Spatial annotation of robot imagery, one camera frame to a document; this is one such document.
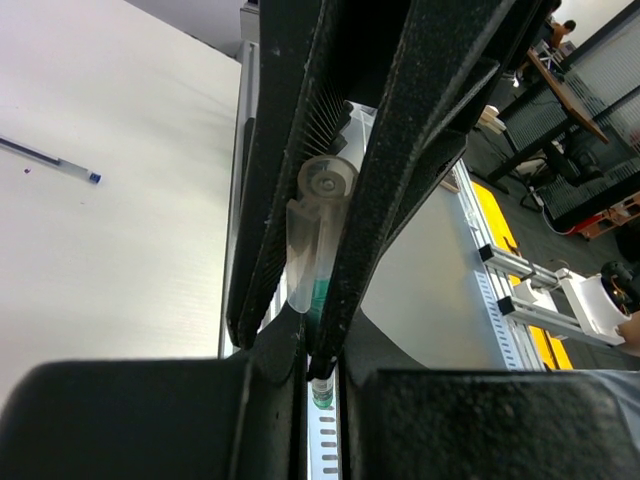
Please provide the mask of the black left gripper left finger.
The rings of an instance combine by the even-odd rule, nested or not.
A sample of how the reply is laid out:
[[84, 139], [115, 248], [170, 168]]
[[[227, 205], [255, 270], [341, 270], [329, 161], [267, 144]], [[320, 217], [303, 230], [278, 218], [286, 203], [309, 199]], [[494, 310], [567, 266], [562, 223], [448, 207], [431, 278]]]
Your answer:
[[304, 331], [284, 307], [225, 359], [52, 362], [1, 415], [5, 479], [298, 479]]

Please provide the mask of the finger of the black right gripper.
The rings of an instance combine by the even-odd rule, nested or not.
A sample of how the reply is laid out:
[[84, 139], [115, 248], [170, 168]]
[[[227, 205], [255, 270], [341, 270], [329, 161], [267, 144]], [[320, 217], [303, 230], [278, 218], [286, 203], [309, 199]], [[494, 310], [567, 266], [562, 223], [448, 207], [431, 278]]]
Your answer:
[[413, 1], [340, 237], [308, 367], [326, 379], [384, 251], [451, 169], [549, 1]]
[[327, 152], [346, 100], [379, 102], [408, 10], [406, 1], [260, 2], [259, 95], [226, 314], [235, 346], [253, 346], [279, 283], [302, 164]]

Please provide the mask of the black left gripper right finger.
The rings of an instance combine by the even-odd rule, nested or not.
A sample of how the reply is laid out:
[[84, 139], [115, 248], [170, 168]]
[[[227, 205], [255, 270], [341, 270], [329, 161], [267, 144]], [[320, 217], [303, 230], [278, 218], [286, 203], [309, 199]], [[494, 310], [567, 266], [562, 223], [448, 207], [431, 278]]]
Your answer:
[[422, 367], [358, 313], [340, 359], [348, 479], [635, 479], [632, 372]]

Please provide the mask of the clear pen cap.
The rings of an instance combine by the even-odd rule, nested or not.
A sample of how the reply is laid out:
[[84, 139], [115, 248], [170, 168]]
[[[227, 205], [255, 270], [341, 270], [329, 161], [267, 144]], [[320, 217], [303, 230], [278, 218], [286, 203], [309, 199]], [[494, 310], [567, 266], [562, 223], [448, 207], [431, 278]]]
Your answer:
[[287, 301], [297, 312], [320, 320], [334, 262], [376, 109], [347, 105], [338, 153], [307, 160], [297, 175], [297, 195], [286, 207]]

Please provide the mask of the blue ballpoint pen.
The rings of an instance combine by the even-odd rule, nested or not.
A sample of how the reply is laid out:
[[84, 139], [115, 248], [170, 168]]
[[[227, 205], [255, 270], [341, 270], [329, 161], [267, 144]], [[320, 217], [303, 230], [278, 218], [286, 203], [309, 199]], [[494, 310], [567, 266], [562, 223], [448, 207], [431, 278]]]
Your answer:
[[7, 151], [48, 165], [49, 167], [62, 171], [67, 175], [80, 178], [91, 184], [97, 185], [101, 182], [102, 176], [99, 173], [91, 171], [70, 161], [64, 160], [60, 157], [40, 152], [13, 140], [1, 138], [1, 147]]

